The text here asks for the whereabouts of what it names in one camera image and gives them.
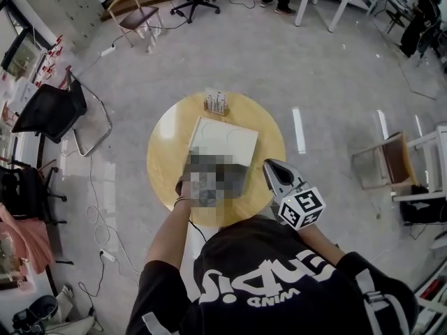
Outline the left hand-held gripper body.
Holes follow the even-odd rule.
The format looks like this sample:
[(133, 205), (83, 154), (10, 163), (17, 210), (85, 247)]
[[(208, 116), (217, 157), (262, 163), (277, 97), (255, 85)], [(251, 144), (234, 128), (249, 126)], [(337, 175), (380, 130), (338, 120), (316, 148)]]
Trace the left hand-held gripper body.
[(192, 149), (184, 164), (184, 180), (189, 184), (192, 207), (219, 207), (234, 200), (244, 190), (247, 167), (231, 155)]

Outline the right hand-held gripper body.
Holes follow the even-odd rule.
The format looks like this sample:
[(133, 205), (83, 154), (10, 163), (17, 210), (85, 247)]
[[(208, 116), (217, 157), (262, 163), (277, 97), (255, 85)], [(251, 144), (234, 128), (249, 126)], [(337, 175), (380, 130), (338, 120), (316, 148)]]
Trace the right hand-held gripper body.
[(325, 209), (317, 187), (311, 187), (300, 174), (277, 179), (278, 194), (274, 195), (270, 206), (276, 220), (294, 230), (315, 224)]

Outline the person's left hand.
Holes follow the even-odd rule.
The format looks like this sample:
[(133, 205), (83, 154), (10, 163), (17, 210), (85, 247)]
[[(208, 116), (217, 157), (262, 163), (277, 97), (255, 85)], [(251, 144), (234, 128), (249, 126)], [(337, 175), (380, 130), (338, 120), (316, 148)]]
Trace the person's left hand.
[(190, 200), (191, 199), (190, 180), (185, 176), (181, 176), (175, 186), (175, 192), (178, 195), (179, 200)]

